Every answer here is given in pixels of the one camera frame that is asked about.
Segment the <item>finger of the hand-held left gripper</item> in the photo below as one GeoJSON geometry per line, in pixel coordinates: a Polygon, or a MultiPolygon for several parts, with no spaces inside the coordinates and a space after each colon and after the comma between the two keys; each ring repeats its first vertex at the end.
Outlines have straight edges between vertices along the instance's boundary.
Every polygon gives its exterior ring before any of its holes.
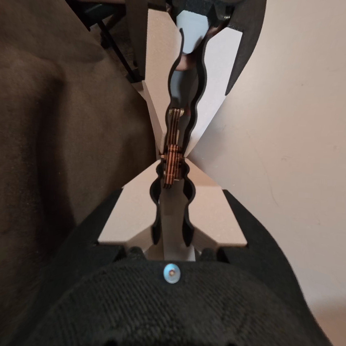
{"type": "Polygon", "coordinates": [[[184,156],[196,146],[208,125],[226,98],[226,89],[233,70],[243,33],[225,27],[210,37],[202,51],[202,93],[195,106],[196,123],[193,125],[184,156]]]}
{"type": "Polygon", "coordinates": [[[168,12],[148,11],[143,88],[155,138],[156,159],[165,147],[171,76],[180,62],[183,43],[183,31],[176,26],[168,12]]]}

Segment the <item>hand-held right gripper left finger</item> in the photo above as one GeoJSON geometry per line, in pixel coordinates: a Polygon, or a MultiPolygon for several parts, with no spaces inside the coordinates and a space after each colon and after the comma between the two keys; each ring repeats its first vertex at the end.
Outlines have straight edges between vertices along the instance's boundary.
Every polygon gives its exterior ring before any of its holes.
{"type": "Polygon", "coordinates": [[[162,225],[159,198],[163,165],[157,160],[127,183],[98,237],[100,244],[147,251],[159,243],[162,225]]]}

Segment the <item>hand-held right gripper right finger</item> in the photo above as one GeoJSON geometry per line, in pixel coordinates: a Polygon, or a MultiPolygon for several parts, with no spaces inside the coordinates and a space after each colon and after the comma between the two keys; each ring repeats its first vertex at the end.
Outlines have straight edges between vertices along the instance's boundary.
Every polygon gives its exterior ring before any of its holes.
{"type": "Polygon", "coordinates": [[[184,208],[182,234],[186,246],[199,252],[221,247],[244,247],[247,240],[223,189],[190,160],[183,166],[184,208]]]}

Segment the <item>wooden model assembly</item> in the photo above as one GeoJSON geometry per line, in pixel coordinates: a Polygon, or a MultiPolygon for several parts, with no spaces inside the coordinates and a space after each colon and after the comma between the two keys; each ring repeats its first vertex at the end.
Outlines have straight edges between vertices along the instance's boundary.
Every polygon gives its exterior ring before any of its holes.
{"type": "Polygon", "coordinates": [[[164,189],[170,189],[181,178],[184,137],[189,120],[190,116],[185,114],[183,108],[169,107],[164,151],[161,154],[164,189]]]}

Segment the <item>grey desk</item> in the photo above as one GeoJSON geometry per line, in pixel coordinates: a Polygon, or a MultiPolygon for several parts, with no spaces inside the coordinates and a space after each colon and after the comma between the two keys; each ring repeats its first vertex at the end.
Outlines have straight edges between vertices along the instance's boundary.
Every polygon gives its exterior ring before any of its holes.
{"type": "Polygon", "coordinates": [[[188,158],[271,233],[345,345],[346,2],[267,1],[256,48],[188,158]]]}

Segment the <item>person's left hand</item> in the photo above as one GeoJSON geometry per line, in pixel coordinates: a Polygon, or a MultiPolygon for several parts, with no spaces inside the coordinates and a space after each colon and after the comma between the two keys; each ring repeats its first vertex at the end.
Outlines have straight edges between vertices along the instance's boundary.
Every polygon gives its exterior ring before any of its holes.
{"type": "Polygon", "coordinates": [[[194,52],[182,55],[181,59],[175,68],[176,71],[189,71],[196,67],[196,55],[194,52]]]}

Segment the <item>brown shirt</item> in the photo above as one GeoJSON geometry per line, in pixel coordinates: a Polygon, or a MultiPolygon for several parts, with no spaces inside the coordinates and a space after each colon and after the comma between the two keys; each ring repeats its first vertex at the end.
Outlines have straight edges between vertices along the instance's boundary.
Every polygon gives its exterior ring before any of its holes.
{"type": "Polygon", "coordinates": [[[155,161],[144,99],[65,1],[1,1],[1,314],[112,189],[155,161]]]}

